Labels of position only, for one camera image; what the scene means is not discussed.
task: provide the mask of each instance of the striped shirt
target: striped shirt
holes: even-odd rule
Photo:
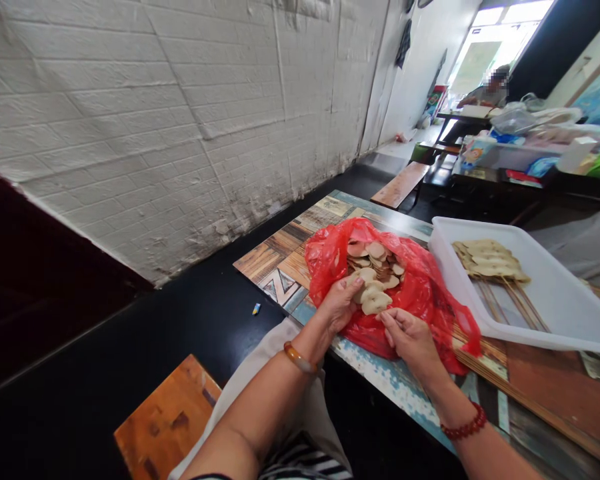
[[[346,480],[353,476],[340,462],[319,450],[300,432],[276,452],[269,454],[258,480]],[[231,480],[226,475],[201,475],[191,480]]]

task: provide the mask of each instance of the window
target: window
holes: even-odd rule
[[[494,9],[480,10],[475,16],[472,27],[482,27],[484,25],[495,25],[500,20],[503,7]]]
[[[526,21],[542,20],[549,9],[553,0],[542,0],[530,3],[519,3],[509,7],[502,23],[520,23]]]

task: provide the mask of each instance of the black floor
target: black floor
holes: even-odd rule
[[[284,318],[232,263],[333,189],[370,198],[401,163],[358,162],[0,390],[0,478],[128,478],[113,432],[136,406],[190,353],[224,385]],[[453,216],[430,205],[438,194],[424,186],[409,214]],[[325,369],[329,411],[358,478],[464,475],[452,454],[348,366],[327,358]]]

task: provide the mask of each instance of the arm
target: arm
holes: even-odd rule
[[[465,105],[477,105],[478,99],[476,97],[470,97],[470,94],[464,97],[460,102],[458,102],[458,108],[462,108]]]
[[[334,336],[351,319],[351,298],[364,281],[333,284],[308,324],[292,340],[300,355],[318,363]],[[221,473],[233,480],[255,479],[275,434],[296,407],[312,376],[303,373],[282,351],[247,384],[220,419],[181,480]]]
[[[430,396],[440,422],[452,429],[471,422],[475,407],[442,365],[429,326],[400,309],[382,312],[379,319],[389,344],[395,346]],[[453,446],[472,480],[541,478],[489,423],[480,432],[454,441]]]
[[[470,91],[466,97],[464,97],[460,102],[458,102],[458,108],[462,108],[465,105],[477,105],[478,98],[476,97],[476,92],[480,90],[482,87],[478,87],[475,90]]]

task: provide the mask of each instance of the plastic bag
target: plastic bag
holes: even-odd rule
[[[509,105],[502,109],[500,115],[491,118],[491,124],[500,133],[524,135],[533,128],[537,119],[526,110],[524,104],[522,107]]]
[[[600,125],[585,123],[548,123],[529,131],[530,139],[539,139],[552,143],[570,144],[580,137],[591,137],[596,141],[594,150],[600,150]]]
[[[524,103],[527,107],[527,110],[530,112],[537,112],[545,109],[545,105],[547,101],[544,99],[539,99],[535,93],[528,93],[524,97],[520,99],[522,103]]]
[[[393,299],[390,307],[402,308],[426,321],[447,371],[465,374],[467,369],[455,358],[451,343],[456,321],[469,338],[463,349],[474,356],[480,355],[480,329],[470,310],[448,292],[430,252],[413,240],[378,232],[367,219],[352,218],[339,225],[329,225],[308,240],[305,260],[311,274],[309,296],[315,306],[320,306],[336,280],[347,276],[349,239],[378,241],[401,260],[405,265],[405,281],[385,291]],[[387,342],[382,322],[376,320],[375,315],[364,315],[360,308],[341,334],[376,355],[386,359],[398,358]]]

